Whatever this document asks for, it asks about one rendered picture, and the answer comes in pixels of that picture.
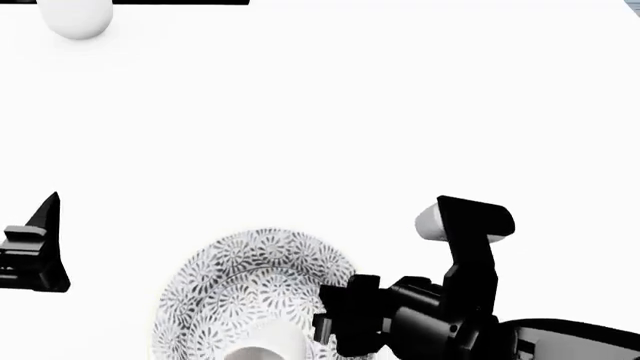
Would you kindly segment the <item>right gripper broad black finger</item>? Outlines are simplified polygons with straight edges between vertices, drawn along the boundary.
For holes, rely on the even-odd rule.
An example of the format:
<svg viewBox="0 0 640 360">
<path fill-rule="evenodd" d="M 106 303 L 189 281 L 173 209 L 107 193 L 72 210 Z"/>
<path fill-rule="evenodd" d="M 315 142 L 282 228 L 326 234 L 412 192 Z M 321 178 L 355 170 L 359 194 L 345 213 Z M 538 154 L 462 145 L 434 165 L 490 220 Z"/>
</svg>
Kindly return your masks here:
<svg viewBox="0 0 640 360">
<path fill-rule="evenodd" d="M 504 206 L 491 203 L 442 195 L 437 205 L 453 258 L 440 311 L 449 319 L 491 314 L 498 276 L 490 243 L 512 235 L 515 221 Z"/>
</svg>

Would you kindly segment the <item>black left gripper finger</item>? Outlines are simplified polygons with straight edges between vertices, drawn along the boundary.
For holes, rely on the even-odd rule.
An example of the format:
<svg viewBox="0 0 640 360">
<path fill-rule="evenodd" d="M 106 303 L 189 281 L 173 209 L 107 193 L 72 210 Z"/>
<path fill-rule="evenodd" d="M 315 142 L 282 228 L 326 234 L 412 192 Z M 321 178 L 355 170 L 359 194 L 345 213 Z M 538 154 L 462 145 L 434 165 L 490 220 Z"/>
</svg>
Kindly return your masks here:
<svg viewBox="0 0 640 360">
<path fill-rule="evenodd" d="M 66 293 L 71 285 L 60 255 L 59 194 L 54 191 L 36 210 L 26 225 L 46 230 L 43 247 L 43 269 L 39 275 L 37 291 Z"/>
</svg>

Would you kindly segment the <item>right gripper blocky black finger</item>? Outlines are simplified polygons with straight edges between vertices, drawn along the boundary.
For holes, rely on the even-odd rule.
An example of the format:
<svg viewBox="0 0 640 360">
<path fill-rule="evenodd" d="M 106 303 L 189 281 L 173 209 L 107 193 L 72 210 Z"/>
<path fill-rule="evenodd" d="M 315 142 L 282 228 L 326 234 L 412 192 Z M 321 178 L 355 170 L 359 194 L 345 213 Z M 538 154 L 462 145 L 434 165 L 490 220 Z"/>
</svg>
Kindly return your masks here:
<svg viewBox="0 0 640 360">
<path fill-rule="evenodd" d="M 352 275 L 344 287 L 323 284 L 319 299 L 324 311 L 313 316 L 313 340 L 325 344 L 336 340 L 336 352 L 343 357 L 369 356 L 383 348 L 392 349 L 387 290 L 378 275 Z"/>
</svg>

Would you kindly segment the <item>white cylindrical cup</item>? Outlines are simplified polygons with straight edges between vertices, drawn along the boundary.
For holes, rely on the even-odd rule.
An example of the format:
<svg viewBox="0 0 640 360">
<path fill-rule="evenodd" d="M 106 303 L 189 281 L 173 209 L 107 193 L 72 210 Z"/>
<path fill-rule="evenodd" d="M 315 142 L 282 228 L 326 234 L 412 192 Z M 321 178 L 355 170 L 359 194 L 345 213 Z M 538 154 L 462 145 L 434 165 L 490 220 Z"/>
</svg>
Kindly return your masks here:
<svg viewBox="0 0 640 360">
<path fill-rule="evenodd" d="M 515 221 L 504 206 L 479 202 L 454 202 L 429 206 L 414 221 L 422 239 L 448 242 L 446 230 L 471 230 L 490 242 L 515 233 Z"/>
</svg>

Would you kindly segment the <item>patterned grey white plate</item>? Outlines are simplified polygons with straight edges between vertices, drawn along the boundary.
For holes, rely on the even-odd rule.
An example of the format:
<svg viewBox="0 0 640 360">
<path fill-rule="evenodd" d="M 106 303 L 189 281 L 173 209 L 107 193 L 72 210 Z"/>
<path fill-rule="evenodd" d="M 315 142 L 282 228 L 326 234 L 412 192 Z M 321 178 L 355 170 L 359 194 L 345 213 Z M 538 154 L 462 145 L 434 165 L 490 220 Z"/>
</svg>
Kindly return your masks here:
<svg viewBox="0 0 640 360">
<path fill-rule="evenodd" d="M 308 233 L 245 230 L 197 251 L 161 293 L 151 332 L 151 360 L 222 360 L 232 344 L 273 320 L 294 324 L 305 360 L 346 360 L 333 342 L 313 340 L 314 314 L 325 311 L 321 285 L 345 286 L 355 266 Z"/>
</svg>

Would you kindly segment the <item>white rounded object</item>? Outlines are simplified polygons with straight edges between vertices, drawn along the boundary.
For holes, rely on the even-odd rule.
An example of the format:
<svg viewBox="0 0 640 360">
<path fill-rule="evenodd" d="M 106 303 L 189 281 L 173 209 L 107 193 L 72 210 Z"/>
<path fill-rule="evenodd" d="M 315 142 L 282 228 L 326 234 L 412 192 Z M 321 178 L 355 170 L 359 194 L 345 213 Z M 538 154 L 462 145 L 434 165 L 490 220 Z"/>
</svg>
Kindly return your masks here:
<svg viewBox="0 0 640 360">
<path fill-rule="evenodd" d="M 36 4 L 48 29 L 74 41 L 101 35 L 114 16 L 112 0 L 36 0 Z"/>
</svg>

